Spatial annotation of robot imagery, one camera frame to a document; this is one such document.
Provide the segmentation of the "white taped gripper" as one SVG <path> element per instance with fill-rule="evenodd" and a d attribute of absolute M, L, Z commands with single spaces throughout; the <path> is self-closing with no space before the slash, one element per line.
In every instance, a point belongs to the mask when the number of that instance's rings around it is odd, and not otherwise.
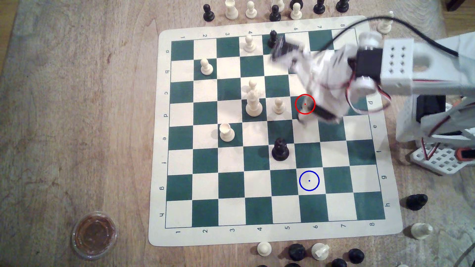
<path fill-rule="evenodd" d="M 293 56 L 293 73 L 297 75 L 311 98 L 304 98 L 298 114 L 303 127 L 318 124 L 318 119 L 329 123 L 339 123 L 347 114 L 349 104 L 345 98 L 345 88 L 352 75 L 348 58 L 355 58 L 357 46 L 343 46 L 339 50 L 326 50 L 312 56 Z"/>

